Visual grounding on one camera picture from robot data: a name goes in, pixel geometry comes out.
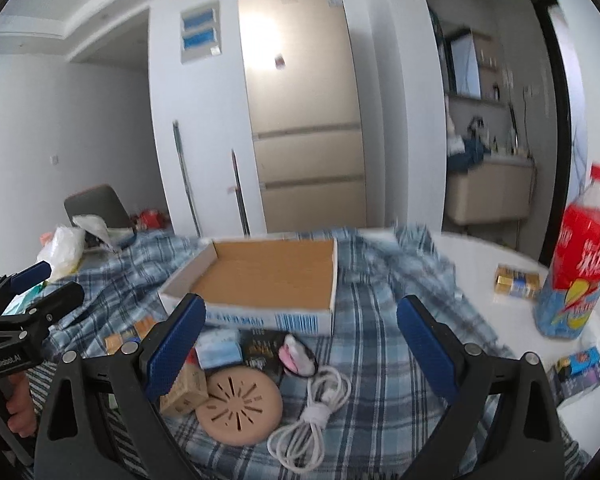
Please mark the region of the left hand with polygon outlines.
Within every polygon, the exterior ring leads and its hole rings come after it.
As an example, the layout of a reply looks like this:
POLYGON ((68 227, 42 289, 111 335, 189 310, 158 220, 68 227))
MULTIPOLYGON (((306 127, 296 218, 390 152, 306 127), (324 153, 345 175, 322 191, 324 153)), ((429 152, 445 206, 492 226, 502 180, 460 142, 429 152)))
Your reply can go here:
POLYGON ((6 403, 9 418, 7 427, 13 434, 28 438, 35 434, 38 421, 29 388, 29 381, 25 372, 9 376, 12 384, 12 396, 6 403))

